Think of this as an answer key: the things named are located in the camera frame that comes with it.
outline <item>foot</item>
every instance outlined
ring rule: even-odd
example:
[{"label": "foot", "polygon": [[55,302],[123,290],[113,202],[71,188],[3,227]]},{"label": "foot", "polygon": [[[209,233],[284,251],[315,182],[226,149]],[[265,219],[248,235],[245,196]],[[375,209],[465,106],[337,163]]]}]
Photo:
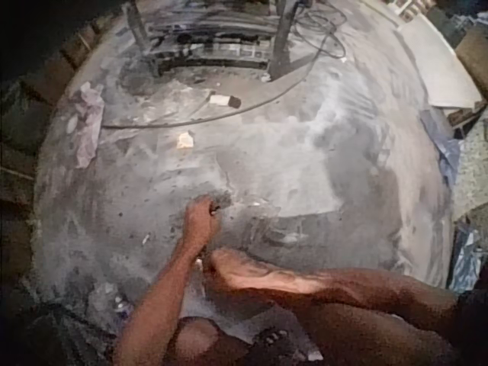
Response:
[{"label": "foot", "polygon": [[284,364],[284,360],[291,360],[296,353],[297,348],[285,330],[270,328],[255,337],[248,354],[240,358],[236,364],[279,365]]},{"label": "foot", "polygon": [[256,261],[244,252],[218,249],[210,257],[211,277],[220,288],[311,294],[323,288],[323,278],[305,276],[275,265]]}]

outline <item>person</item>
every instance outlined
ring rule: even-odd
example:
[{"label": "person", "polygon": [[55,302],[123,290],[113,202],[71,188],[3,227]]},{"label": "person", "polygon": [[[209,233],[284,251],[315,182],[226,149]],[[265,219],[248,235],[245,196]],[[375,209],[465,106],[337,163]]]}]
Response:
[{"label": "person", "polygon": [[[209,319],[179,319],[195,260],[219,228],[212,205],[208,196],[188,205],[183,235],[125,327],[115,365],[266,366],[290,355],[286,332],[268,331],[249,345]],[[323,356],[319,364],[454,365],[488,359],[486,291],[458,297],[401,274],[360,268],[300,274],[231,249],[211,253],[206,276],[219,291],[264,297],[293,311]]]}]

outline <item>debris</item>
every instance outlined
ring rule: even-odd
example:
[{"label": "debris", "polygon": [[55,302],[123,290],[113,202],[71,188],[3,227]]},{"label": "debris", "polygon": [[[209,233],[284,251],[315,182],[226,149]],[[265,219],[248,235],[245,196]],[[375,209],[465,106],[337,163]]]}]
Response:
[{"label": "debris", "polygon": [[232,205],[232,196],[230,195],[229,191],[212,194],[212,196],[213,203],[221,210],[223,210],[224,208],[228,208]]},{"label": "debris", "polygon": [[130,314],[134,311],[134,306],[131,304],[125,295],[121,292],[117,292],[114,297],[114,311],[119,319],[119,329],[126,325]]},{"label": "debris", "polygon": [[76,129],[76,125],[78,124],[78,115],[74,114],[68,121],[66,125],[66,133],[71,134]]},{"label": "debris", "polygon": [[237,109],[241,106],[241,100],[232,95],[212,95],[210,97],[210,104],[229,106]]},{"label": "debris", "polygon": [[204,82],[206,79],[201,76],[201,75],[196,75],[193,79],[193,83],[194,84],[201,84],[202,82]]},{"label": "debris", "polygon": [[460,125],[465,125],[466,123],[471,122],[474,118],[479,117],[484,112],[487,105],[488,102],[483,99],[482,101],[474,103],[474,108],[456,109],[455,112],[448,115],[449,123],[455,128],[462,127]]},{"label": "debris", "polygon": [[102,329],[117,334],[119,321],[113,311],[114,298],[118,294],[116,284],[103,282],[95,285],[88,295],[88,308],[86,315]]},{"label": "debris", "polygon": [[456,183],[458,175],[459,157],[461,154],[457,140],[446,136],[440,126],[446,125],[445,116],[438,110],[420,111],[420,120],[425,131],[440,153],[439,168],[450,188]]},{"label": "debris", "polygon": [[101,98],[102,90],[103,85],[92,88],[90,82],[86,82],[80,88],[82,102],[76,105],[76,109],[79,113],[85,111],[81,116],[85,118],[85,126],[79,132],[76,168],[86,168],[95,157],[105,106],[104,100]]},{"label": "debris", "polygon": [[190,133],[184,132],[178,136],[178,144],[176,145],[176,149],[187,149],[193,147],[193,137],[191,137]]},{"label": "debris", "polygon": [[189,119],[189,114],[196,113],[207,105],[211,92],[209,88],[188,87],[173,79],[164,88],[155,91],[149,99],[141,98],[137,102],[140,107],[134,109],[132,114],[118,114],[111,118],[110,124],[146,125],[156,121],[166,124],[178,123]]},{"label": "debris", "polygon": [[143,245],[145,245],[149,241],[150,237],[151,237],[151,234],[149,234],[149,233],[147,233],[146,236],[144,236]]},{"label": "debris", "polygon": [[205,281],[204,281],[204,261],[200,256],[195,260],[194,269],[196,270],[195,275],[193,278],[196,280],[196,288],[200,292],[200,295],[206,299],[207,292],[205,290]]},{"label": "debris", "polygon": [[465,223],[457,224],[455,237],[449,289],[462,293],[473,289],[488,252],[478,245],[480,233]]},{"label": "debris", "polygon": [[193,116],[195,113],[197,113],[199,110],[201,110],[203,107],[205,107],[208,102],[210,101],[210,97],[212,95],[215,95],[215,91],[211,90],[209,93],[208,93],[208,96],[205,98],[205,100],[203,100],[193,111],[191,111],[190,113],[188,113],[186,116],[185,116],[185,119],[189,119],[191,116]]},{"label": "debris", "polygon": [[261,82],[270,82],[271,81],[271,75],[269,75],[268,72],[264,72],[262,75],[261,75]]}]

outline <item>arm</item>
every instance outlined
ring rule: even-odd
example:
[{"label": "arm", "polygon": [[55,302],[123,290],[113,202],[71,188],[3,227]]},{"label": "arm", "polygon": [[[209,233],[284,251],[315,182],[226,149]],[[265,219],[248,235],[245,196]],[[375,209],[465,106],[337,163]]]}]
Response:
[{"label": "arm", "polygon": [[203,197],[188,206],[183,237],[124,329],[115,351],[115,365],[161,364],[178,324],[195,259],[218,228],[210,205],[211,199]]},{"label": "arm", "polygon": [[417,328],[451,338],[457,297],[408,276],[360,268],[300,274],[230,249],[213,252],[210,267],[207,276],[220,289],[260,293],[292,309],[313,301],[396,314]]}]

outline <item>plywood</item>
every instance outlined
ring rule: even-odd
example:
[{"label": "plywood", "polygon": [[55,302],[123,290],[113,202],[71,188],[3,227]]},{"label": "plywood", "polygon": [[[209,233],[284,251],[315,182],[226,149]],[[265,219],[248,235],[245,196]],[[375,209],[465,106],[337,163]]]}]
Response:
[{"label": "plywood", "polygon": [[429,94],[443,108],[474,108],[481,94],[442,34],[423,15],[399,27]]},{"label": "plywood", "polygon": [[488,26],[478,24],[472,27],[456,47],[456,54],[484,98],[488,99]]}]

